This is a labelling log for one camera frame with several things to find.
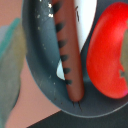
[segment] sausage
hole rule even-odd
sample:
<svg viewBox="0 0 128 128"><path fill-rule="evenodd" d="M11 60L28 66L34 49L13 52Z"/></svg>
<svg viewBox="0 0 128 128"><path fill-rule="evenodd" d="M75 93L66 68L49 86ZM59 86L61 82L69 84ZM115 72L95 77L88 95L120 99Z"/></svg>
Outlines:
<svg viewBox="0 0 128 128"><path fill-rule="evenodd" d="M74 0L52 0L60 57L69 98L73 102L84 96Z"/></svg>

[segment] pink background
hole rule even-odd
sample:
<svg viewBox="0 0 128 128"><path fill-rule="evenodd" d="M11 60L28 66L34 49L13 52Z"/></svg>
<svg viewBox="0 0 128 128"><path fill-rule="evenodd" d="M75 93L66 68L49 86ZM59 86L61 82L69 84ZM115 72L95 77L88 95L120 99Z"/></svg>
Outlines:
<svg viewBox="0 0 128 128"><path fill-rule="evenodd" d="M9 25L16 17L20 18L21 6L22 0L0 0L0 27ZM58 111L35 84L24 59L19 99L6 128L26 128Z"/></svg>

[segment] red vegetable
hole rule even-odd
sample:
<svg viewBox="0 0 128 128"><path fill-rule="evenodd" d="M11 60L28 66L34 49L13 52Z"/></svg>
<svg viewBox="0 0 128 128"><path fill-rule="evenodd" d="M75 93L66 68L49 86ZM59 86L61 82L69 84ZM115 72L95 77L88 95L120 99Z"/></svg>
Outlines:
<svg viewBox="0 0 128 128"><path fill-rule="evenodd" d="M94 86L111 98L127 95L125 78L120 76L121 47L127 29L128 4L117 2L102 13L92 34L88 54L87 71Z"/></svg>

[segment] black frying pan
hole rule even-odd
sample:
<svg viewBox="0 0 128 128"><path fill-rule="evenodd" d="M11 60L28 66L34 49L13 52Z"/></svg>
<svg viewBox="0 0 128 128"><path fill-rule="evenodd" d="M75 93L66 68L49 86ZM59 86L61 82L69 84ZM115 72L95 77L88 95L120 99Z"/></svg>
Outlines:
<svg viewBox="0 0 128 128"><path fill-rule="evenodd" d="M98 18L104 9L117 1L98 0L94 24L81 52L85 97L80 106L70 101L65 82L56 76L60 59L53 18L48 15L50 0L25 0L23 3L23 27L27 37L27 62L32 76L45 96L57 107L78 117L90 118L110 114L127 104L128 96L120 100L102 95L91 83L86 70L86 55L89 41Z"/></svg>

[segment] red tomato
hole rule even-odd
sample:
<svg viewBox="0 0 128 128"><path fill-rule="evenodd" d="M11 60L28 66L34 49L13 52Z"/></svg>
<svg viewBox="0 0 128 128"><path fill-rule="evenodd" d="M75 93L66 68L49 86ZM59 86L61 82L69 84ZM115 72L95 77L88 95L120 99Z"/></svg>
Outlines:
<svg viewBox="0 0 128 128"><path fill-rule="evenodd" d="M128 4L117 2L102 13L92 34L88 54L87 71L94 86L111 98L127 95L128 87L120 77L121 46L127 29Z"/></svg>

